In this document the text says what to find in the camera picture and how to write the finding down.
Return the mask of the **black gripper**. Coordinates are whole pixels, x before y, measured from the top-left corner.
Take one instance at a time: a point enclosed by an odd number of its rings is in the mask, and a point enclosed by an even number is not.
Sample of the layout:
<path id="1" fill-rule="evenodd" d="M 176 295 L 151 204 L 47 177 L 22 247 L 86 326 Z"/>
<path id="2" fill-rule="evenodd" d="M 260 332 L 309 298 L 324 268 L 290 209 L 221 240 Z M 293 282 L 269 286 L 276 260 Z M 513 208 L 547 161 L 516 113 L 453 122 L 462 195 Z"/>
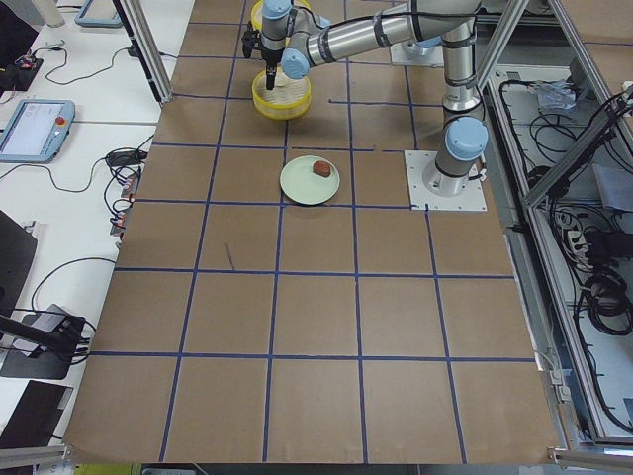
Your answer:
<path id="1" fill-rule="evenodd" d="M 264 61 L 266 63 L 266 90 L 272 90 L 276 85 L 277 68 L 281 62 L 281 51 L 279 49 L 264 50 Z"/>

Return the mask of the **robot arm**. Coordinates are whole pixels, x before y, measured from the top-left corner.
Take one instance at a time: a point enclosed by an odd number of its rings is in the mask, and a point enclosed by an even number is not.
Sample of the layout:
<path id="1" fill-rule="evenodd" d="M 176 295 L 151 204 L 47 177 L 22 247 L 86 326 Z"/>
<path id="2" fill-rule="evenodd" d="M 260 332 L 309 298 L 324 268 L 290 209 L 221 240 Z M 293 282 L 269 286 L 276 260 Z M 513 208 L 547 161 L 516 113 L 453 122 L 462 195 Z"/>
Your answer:
<path id="1" fill-rule="evenodd" d="M 291 1 L 266 1 L 260 29 L 248 27 L 242 36 L 242 53 L 260 52 L 266 87 L 273 89 L 279 71 L 302 79 L 317 66 L 375 49 L 439 40 L 446 85 L 444 139 L 424 169 L 423 181 L 432 194 L 453 198 L 465 188 L 489 140 L 475 62 L 479 8 L 477 1 L 408 0 L 369 16 L 331 23 Z"/>

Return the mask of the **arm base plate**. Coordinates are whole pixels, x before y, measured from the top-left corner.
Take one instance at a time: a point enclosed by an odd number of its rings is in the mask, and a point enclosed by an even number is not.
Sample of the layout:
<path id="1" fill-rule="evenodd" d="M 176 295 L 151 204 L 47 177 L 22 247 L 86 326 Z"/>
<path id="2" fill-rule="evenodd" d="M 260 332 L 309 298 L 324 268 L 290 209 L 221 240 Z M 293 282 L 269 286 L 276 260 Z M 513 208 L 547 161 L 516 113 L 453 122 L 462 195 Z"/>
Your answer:
<path id="1" fill-rule="evenodd" d="M 391 64 L 442 68 L 444 66 L 441 46 L 421 47 L 417 43 L 399 43 L 390 47 Z"/>
<path id="2" fill-rule="evenodd" d="M 417 211 L 483 213 L 488 207 L 477 163 L 466 176 L 452 178 L 436 167 L 435 150 L 406 150 L 410 207 Z"/>

